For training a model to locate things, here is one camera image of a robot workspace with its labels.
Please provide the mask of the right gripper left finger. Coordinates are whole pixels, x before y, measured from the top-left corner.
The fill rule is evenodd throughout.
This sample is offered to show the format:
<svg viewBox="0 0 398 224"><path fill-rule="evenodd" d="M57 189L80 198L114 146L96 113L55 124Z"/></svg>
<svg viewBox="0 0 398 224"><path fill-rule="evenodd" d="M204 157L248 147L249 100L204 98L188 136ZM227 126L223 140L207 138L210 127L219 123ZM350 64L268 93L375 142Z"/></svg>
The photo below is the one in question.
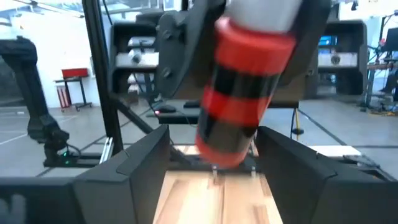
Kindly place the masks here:
<svg viewBox="0 0 398 224"><path fill-rule="evenodd" d="M161 125L73 183L81 223L151 224L170 157Z"/></svg>

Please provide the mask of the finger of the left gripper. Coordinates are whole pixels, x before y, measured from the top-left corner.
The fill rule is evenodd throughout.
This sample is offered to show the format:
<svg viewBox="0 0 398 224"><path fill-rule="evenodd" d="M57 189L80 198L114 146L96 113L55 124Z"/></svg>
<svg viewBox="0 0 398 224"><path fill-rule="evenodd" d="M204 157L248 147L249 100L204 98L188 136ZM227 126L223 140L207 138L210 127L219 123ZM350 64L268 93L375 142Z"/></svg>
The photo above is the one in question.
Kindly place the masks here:
<svg viewBox="0 0 398 224"><path fill-rule="evenodd" d="M330 0L303 0L290 33L297 41L279 85L286 86L307 73L331 11Z"/></svg>
<svg viewBox="0 0 398 224"><path fill-rule="evenodd" d="M155 87L164 98L201 98L215 65L215 22L225 6L224 0L195 1L159 19Z"/></svg>

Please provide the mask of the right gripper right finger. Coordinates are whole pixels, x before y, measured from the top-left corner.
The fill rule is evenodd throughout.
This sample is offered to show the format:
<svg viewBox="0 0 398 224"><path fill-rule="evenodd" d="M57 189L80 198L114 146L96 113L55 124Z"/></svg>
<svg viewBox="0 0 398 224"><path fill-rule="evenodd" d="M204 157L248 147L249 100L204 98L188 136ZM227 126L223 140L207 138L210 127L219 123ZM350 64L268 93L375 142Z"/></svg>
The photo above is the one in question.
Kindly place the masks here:
<svg viewBox="0 0 398 224"><path fill-rule="evenodd" d="M358 213L342 186L351 167L261 126L256 146L284 223L357 223Z"/></svg>

